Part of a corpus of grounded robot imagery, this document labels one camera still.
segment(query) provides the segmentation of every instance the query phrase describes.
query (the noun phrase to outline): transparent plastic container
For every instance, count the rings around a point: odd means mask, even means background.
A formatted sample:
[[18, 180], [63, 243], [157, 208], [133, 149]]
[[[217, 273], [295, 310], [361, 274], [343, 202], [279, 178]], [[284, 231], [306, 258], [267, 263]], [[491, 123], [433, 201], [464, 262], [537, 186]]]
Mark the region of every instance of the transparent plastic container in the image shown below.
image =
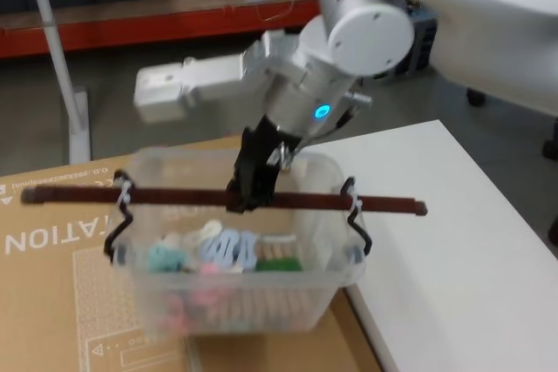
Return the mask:
[[[127, 172], [137, 187], [222, 190], [237, 153], [149, 149], [135, 155]], [[339, 193], [344, 181], [333, 160], [301, 153], [290, 170], [279, 175], [276, 191]], [[364, 271], [364, 241], [347, 224], [346, 212], [259, 208], [237, 214], [214, 206], [147, 205], [130, 209], [134, 221], [114, 243], [113, 264], [131, 274], [138, 311], [146, 329], [157, 336], [307, 331], [335, 292]], [[210, 220], [254, 233], [258, 266], [294, 259], [298, 268], [240, 271], [236, 266], [206, 273], [189, 247], [194, 268], [153, 271], [153, 246], [171, 236], [192, 246], [190, 239]], [[112, 227], [120, 221], [115, 211]], [[357, 222], [364, 225], [362, 217]]]

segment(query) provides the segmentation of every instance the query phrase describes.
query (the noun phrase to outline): cardboard sheet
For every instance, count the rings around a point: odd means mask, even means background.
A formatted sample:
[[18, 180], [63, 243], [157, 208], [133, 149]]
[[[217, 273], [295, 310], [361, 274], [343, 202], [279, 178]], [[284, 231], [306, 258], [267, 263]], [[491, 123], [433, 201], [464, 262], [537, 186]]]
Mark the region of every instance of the cardboard sheet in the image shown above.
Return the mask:
[[[197, 145], [238, 146], [237, 139]], [[344, 293], [303, 335], [150, 342], [130, 285], [102, 254], [109, 206], [21, 206], [25, 186], [110, 186], [127, 158], [0, 178], [0, 370], [56, 372], [375, 371]]]

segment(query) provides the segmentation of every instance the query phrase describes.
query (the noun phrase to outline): white tabletop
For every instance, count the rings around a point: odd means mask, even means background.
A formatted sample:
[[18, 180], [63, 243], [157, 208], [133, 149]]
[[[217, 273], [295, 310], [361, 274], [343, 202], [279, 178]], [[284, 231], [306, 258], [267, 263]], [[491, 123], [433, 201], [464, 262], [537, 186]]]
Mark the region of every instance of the white tabletop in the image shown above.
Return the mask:
[[386, 370], [558, 370], [558, 261], [440, 122], [314, 150], [359, 193], [429, 209], [364, 216], [374, 244], [350, 295]]

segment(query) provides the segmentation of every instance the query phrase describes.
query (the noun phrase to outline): brown rod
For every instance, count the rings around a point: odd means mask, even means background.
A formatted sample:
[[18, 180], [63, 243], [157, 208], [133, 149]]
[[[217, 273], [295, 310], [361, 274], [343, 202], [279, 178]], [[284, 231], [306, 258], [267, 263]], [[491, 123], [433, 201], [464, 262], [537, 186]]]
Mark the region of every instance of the brown rod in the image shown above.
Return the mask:
[[[115, 203], [120, 189], [97, 186], [34, 186], [25, 188], [21, 195], [24, 204], [59, 203]], [[379, 213], [415, 213], [426, 215], [424, 202], [410, 198], [383, 198], [359, 196], [363, 211]], [[135, 188], [131, 192], [131, 204], [148, 205], [195, 205], [227, 206], [239, 199], [238, 193], [207, 189], [164, 189]], [[275, 193], [273, 201], [267, 205], [283, 209], [323, 209], [349, 210], [352, 197], [321, 193]]]

